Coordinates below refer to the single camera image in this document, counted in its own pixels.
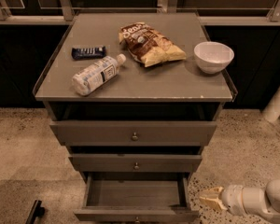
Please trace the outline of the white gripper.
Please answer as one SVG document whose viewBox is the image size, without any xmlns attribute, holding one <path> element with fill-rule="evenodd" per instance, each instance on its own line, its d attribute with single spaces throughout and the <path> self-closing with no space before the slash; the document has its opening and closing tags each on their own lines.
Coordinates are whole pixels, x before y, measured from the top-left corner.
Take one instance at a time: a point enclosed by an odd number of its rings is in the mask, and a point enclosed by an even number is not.
<svg viewBox="0 0 280 224">
<path fill-rule="evenodd" d="M 243 188 L 241 185 L 229 185 L 226 188 L 205 189 L 199 193 L 199 200 L 216 211 L 228 210 L 233 215 L 242 216 L 244 214 Z"/>
</svg>

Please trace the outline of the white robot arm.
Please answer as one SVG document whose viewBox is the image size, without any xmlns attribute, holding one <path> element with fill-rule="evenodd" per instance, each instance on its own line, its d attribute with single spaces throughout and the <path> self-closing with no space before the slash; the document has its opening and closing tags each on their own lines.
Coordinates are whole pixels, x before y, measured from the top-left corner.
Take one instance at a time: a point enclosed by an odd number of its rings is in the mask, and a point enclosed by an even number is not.
<svg viewBox="0 0 280 224">
<path fill-rule="evenodd" d="M 280 224 L 280 179 L 268 182 L 265 188 L 229 185 L 206 189 L 199 194 L 199 200 L 217 211 L 235 216 L 255 215 Z"/>
</svg>

